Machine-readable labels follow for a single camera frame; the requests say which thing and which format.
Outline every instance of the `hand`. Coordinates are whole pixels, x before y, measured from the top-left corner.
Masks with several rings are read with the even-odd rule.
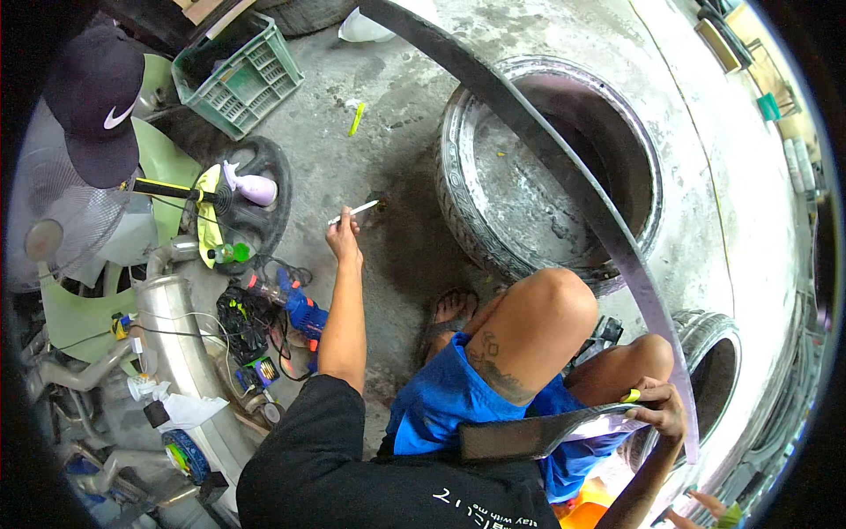
[[[326,242],[338,259],[339,266],[353,264],[361,269],[365,258],[361,255],[359,243],[355,240],[360,229],[358,223],[355,222],[355,215],[350,217],[349,211],[347,206],[341,208],[341,220],[329,226],[326,231]]]
[[[626,411],[626,416],[629,419],[651,424],[658,433],[669,440],[674,442],[684,440],[687,434],[687,419],[676,387],[655,378],[643,377],[634,388],[640,391],[638,403],[647,404],[649,408]]]

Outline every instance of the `man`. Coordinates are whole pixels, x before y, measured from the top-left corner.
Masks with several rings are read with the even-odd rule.
[[[379,457],[361,461],[367,345],[358,233],[347,207],[327,231],[338,275],[320,374],[244,468],[237,496],[242,525],[558,527],[550,499],[575,496],[623,434],[565,443],[539,462],[462,465],[456,427],[519,419],[529,409],[544,415],[616,402],[637,388],[651,409],[630,416],[662,437],[599,524],[637,527],[685,435],[684,408],[666,383],[672,352],[663,339],[646,335],[603,351],[562,380],[561,370],[597,318],[591,290],[568,270],[541,270],[482,308],[463,332],[435,336],[429,361],[397,395]],[[475,303],[458,291],[444,296],[433,328],[469,317]]]

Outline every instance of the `concrete floor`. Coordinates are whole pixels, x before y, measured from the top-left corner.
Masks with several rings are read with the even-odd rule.
[[[726,76],[693,32],[692,1],[534,0],[515,6],[507,0],[486,5],[436,0],[436,5],[441,26],[488,60],[523,53],[567,58],[629,100],[661,158],[665,204],[650,265],[665,299],[671,311],[701,308],[738,321],[744,346],[738,404],[714,433],[719,442],[702,450],[701,463],[671,477],[653,508],[657,513],[678,489],[705,482],[725,459],[783,346],[807,250],[798,247],[796,232],[805,223],[781,140],[761,119],[750,77]],[[417,339],[438,294],[461,285],[476,288],[483,300],[492,297],[493,285],[444,223],[432,183],[439,119],[458,82],[398,37],[348,43],[338,39],[337,28],[329,28],[289,46],[305,82],[254,132],[275,140],[293,170],[294,201],[276,255],[314,273],[306,291],[321,306],[330,304],[335,266],[323,240],[326,221],[342,204],[357,206],[372,193],[387,201],[360,236],[367,456],[381,442],[397,390],[413,375]],[[357,101],[366,108],[358,133],[348,137]],[[204,305],[224,287],[219,277],[202,277],[192,278],[197,311],[208,310]],[[645,332],[628,290],[600,299],[600,308],[623,320],[622,343]],[[299,384],[286,379],[272,386],[283,405],[298,391]],[[612,489],[628,480],[620,476]]]

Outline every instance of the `yellow cloth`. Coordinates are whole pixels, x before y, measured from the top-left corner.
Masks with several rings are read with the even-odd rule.
[[[220,164],[213,165],[205,171],[197,180],[196,188],[209,193],[217,189],[217,181],[220,179]],[[217,221],[214,206],[210,202],[202,201],[197,205],[200,215]],[[200,257],[209,268],[214,267],[214,259],[209,259],[208,251],[214,250],[223,244],[223,237],[220,235],[220,227],[217,222],[209,222],[204,218],[197,218],[197,238],[200,240]]]

